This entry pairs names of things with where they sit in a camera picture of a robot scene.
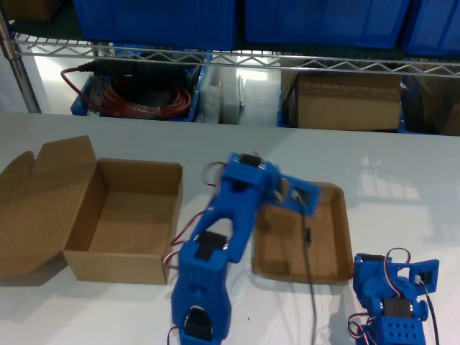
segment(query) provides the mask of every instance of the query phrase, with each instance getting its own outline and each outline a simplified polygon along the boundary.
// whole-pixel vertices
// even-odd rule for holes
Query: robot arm
[[[439,261],[396,264],[389,257],[387,271],[401,296],[390,287],[384,264],[385,257],[379,255],[358,254],[354,258],[353,289],[372,320],[361,325],[364,335],[356,339],[356,345],[425,345],[422,321],[428,319],[428,305],[417,297],[436,291]],[[409,268],[409,278],[397,275],[402,268]]]
[[[262,204],[299,212],[292,197],[296,194],[303,199],[305,214],[312,216],[320,195],[318,186],[282,175],[272,163],[251,155],[232,154],[219,186],[219,194],[179,252],[171,303],[172,322],[180,327],[182,345],[219,345],[227,337],[231,319],[227,265],[241,260]],[[207,231],[219,219],[232,221],[230,239]]]

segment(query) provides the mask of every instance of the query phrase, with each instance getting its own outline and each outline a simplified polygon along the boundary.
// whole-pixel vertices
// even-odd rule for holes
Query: brown tray
[[[314,283],[346,282],[353,278],[353,257],[342,189],[330,183],[321,187],[321,199],[313,218],[308,257]],[[265,205],[257,217],[254,273],[291,282],[307,282],[299,214]]]

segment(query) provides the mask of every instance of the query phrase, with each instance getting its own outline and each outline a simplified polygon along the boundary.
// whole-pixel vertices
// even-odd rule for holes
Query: brown cardboard box
[[[395,129],[400,118],[400,81],[394,75],[299,75],[298,127]]]
[[[432,104],[430,109],[436,133],[460,135],[458,103],[460,80],[456,78],[415,77],[423,89],[423,95]]]
[[[96,159],[88,137],[26,152],[0,175],[0,277],[165,284],[182,200],[174,163]]]
[[[342,189],[330,183],[321,187],[321,199],[313,218],[308,248],[314,283],[346,282],[353,278],[353,255]],[[302,226],[299,213],[265,205],[257,217],[252,269],[267,278],[307,282]]]
[[[67,0],[1,0],[8,20],[51,22]]]

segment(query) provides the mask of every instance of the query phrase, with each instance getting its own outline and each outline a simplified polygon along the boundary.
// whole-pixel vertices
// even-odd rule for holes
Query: cardboard tray
[[[330,183],[321,187],[321,199],[311,227],[308,248],[314,283],[346,282],[353,278],[353,256],[344,192]],[[252,270],[264,277],[307,282],[299,214],[265,205],[257,217]]]
[[[177,163],[97,160],[88,137],[25,152],[0,175],[0,284],[67,262],[79,280],[164,285],[181,201]]]

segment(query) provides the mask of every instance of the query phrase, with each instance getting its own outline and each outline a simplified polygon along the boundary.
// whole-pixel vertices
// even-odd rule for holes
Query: shelf rail
[[[102,60],[135,59],[141,63],[173,65],[460,77],[460,62],[415,57],[402,60],[376,60],[374,58],[321,57],[260,50],[210,51],[183,48],[175,50],[169,47],[115,46],[112,43],[97,44],[88,41],[57,40],[26,34],[16,34],[14,44],[21,47],[18,52],[21,56],[98,58]]]

